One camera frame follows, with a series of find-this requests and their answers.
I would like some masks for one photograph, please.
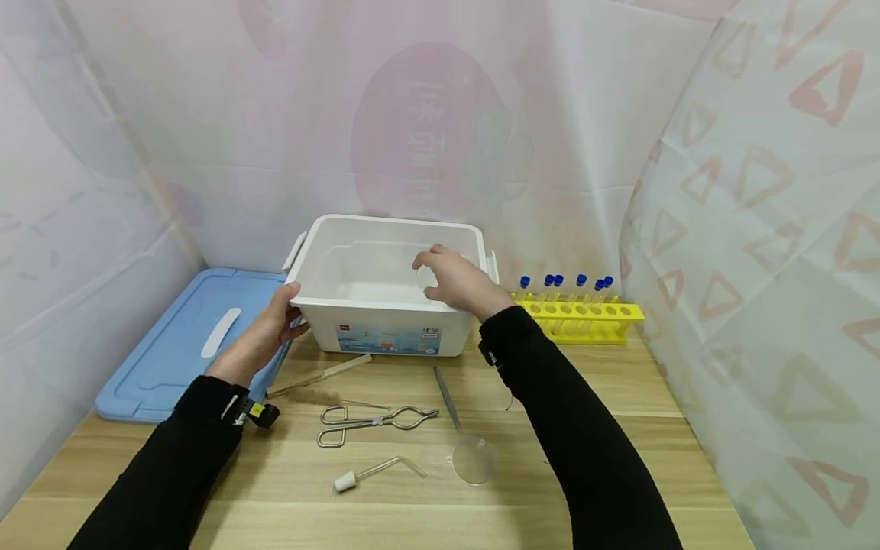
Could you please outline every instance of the test tube rack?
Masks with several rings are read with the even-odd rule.
[[[531,294],[525,298],[516,300],[517,304],[529,312],[547,338],[557,344],[624,346],[629,327],[645,320],[638,305],[618,302],[616,296],[605,297],[607,301],[601,305],[565,301],[538,304],[532,301]],[[589,325],[583,330],[585,322]]]

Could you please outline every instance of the tabletop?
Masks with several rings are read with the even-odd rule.
[[[753,549],[644,343],[562,350],[641,454],[685,548]],[[322,352],[307,335],[291,346],[276,383],[350,358]],[[495,476],[483,486],[466,485],[446,463],[457,435],[434,365],[444,374],[465,431],[495,448]],[[268,431],[246,428],[193,548],[571,548],[560,486],[522,405],[510,404],[510,391],[483,361],[473,337],[460,357],[374,356],[372,363],[311,388],[441,412],[412,431],[359,429],[340,449],[320,449],[315,438],[323,428],[323,406],[274,400],[281,417]],[[350,415],[375,414],[369,411],[353,407]],[[0,547],[65,547],[151,431],[89,414],[0,524]],[[345,472],[398,455],[428,477],[396,465],[347,493],[333,492],[334,480]]]

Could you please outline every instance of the rubber stopper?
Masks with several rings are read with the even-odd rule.
[[[354,472],[348,472],[333,483],[333,490],[337,493],[343,493],[349,489],[357,487],[357,479]]]

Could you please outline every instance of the blue lid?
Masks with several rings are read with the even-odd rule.
[[[95,399],[95,411],[109,420],[125,422],[167,419],[189,384],[245,331],[284,279],[283,274],[237,269],[202,271],[107,380]],[[216,353],[202,357],[205,341],[217,322],[234,309],[240,313]],[[287,347],[282,346],[254,375],[251,399],[265,399]]]

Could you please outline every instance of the person's right hand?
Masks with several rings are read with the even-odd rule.
[[[436,287],[425,289],[428,299],[470,312],[481,323],[513,305],[510,295],[485,272],[443,245],[419,252],[413,269],[422,266],[430,268],[437,279]]]

